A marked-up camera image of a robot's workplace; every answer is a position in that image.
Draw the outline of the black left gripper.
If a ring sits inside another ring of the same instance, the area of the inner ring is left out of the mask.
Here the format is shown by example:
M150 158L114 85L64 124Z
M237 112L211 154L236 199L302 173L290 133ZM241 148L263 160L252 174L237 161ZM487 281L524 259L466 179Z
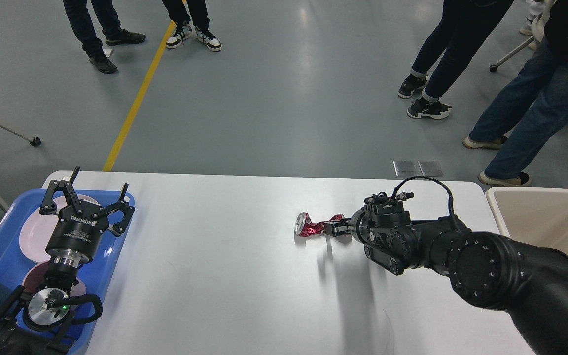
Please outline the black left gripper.
M116 202L106 207L99 207L94 213L83 213L82 202L73 188L73 183L80 166L76 166L69 180L52 180L39 207L40 215L58 215L58 222L48 241L45 252L52 257L70 250L81 256L81 261L93 261L101 242L102 233L110 232L120 237L129 227L135 213L135 207L126 201L129 184L125 183ZM66 206L73 206L70 210L60 211L54 202L54 194L61 192L66 200ZM109 216L121 213L121 220L116 223L109 222Z

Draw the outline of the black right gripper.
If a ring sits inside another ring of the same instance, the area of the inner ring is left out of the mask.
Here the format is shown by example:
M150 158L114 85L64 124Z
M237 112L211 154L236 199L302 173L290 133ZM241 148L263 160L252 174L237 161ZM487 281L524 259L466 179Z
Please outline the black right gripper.
M362 244L369 243L369 225L363 208L350 219L330 220L323 223L324 233L331 237L352 236Z

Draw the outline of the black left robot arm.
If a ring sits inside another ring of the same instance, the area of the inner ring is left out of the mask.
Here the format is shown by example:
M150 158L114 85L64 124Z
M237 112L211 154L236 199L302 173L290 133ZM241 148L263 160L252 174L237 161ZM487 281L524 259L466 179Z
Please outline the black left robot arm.
M79 168L16 198L0 225L0 355L79 355L103 313L135 213L121 191L74 189Z

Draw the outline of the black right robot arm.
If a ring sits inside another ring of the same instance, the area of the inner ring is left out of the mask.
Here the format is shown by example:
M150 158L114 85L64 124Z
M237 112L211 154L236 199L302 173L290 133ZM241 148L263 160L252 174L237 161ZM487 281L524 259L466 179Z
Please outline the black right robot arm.
M448 216L413 221L403 206L412 197L399 186L369 196L350 218L326 222L325 234L352 236L397 276L420 267L447 276L468 304L507 312L537 355L568 355L568 255L472 231L457 218L451 192Z

